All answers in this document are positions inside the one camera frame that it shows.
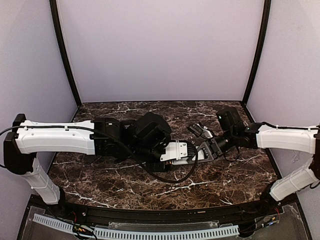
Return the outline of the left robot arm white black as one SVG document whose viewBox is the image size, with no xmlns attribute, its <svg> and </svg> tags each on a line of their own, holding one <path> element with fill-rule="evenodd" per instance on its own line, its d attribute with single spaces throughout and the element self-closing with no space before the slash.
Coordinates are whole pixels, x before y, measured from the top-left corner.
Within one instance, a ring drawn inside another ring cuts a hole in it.
<svg viewBox="0 0 320 240">
<path fill-rule="evenodd" d="M 163 117 L 152 112 L 138 119 L 101 117 L 70 123 L 35 122 L 18 114 L 12 126 L 1 132 L 2 167 L 23 177 L 46 205 L 59 206 L 65 202 L 65 193 L 43 170 L 39 152 L 133 159 L 149 174 L 153 173 L 152 164 L 164 168 L 175 160 L 196 166 L 196 147 L 188 141 L 172 140 L 171 133 Z"/>
</svg>

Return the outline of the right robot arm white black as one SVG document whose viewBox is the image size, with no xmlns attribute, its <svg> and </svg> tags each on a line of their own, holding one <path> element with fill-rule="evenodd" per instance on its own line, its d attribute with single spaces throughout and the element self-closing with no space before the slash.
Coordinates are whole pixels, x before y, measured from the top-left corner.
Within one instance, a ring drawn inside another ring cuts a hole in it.
<svg viewBox="0 0 320 240">
<path fill-rule="evenodd" d="M 278 126 L 267 122 L 245 125 L 234 107 L 216 113 L 223 131 L 214 135 L 201 124 L 189 126 L 196 136 L 205 138 L 204 157 L 217 159 L 235 147 L 247 149 L 284 149 L 312 155 L 303 166 L 289 175 L 268 185 L 260 199 L 264 202 L 280 202 L 287 196 L 320 180 L 320 127 Z"/>
</svg>

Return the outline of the white remote control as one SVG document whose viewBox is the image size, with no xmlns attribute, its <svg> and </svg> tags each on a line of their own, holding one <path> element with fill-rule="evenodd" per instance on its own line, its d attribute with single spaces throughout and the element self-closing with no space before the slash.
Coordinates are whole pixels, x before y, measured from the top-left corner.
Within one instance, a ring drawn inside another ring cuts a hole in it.
<svg viewBox="0 0 320 240">
<path fill-rule="evenodd" d="M 183 157 L 181 159 L 173 159 L 171 161 L 171 164 L 174 166 L 180 166 L 180 165 L 192 165 L 196 160 L 196 157 L 194 156 L 192 159 L 189 157 Z M 210 162 L 211 160 L 209 158 L 204 158 L 203 155 L 198 156 L 198 163 L 206 163 Z"/>
</svg>

